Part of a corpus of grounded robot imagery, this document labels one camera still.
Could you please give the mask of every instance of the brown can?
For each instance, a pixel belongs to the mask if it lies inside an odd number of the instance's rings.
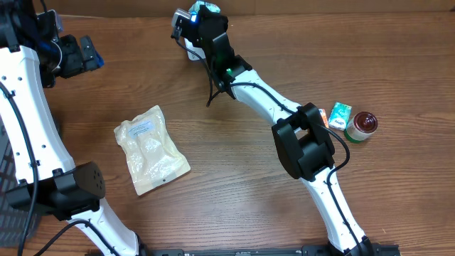
[[[361,143],[371,137],[378,128],[378,120],[369,112],[360,112],[352,118],[344,135],[350,142]]]

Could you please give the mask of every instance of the gray bin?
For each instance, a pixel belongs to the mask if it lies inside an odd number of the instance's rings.
[[[14,153],[0,119],[0,247],[17,246],[21,239],[28,212],[9,206],[5,192],[17,186]],[[34,215],[28,231],[30,238],[38,228],[40,217]]]

